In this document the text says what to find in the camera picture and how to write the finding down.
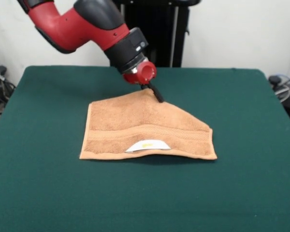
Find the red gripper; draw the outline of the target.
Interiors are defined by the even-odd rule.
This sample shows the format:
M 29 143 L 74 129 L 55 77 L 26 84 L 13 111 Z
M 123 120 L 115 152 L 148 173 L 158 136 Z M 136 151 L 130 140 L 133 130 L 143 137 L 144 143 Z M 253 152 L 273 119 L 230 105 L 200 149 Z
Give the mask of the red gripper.
M 131 84 L 140 84 L 141 89 L 149 88 L 153 91 L 159 103 L 164 102 L 164 98 L 159 90 L 150 81 L 157 76 L 157 68 L 150 61 L 143 61 L 128 73 L 124 73 L 124 79 Z

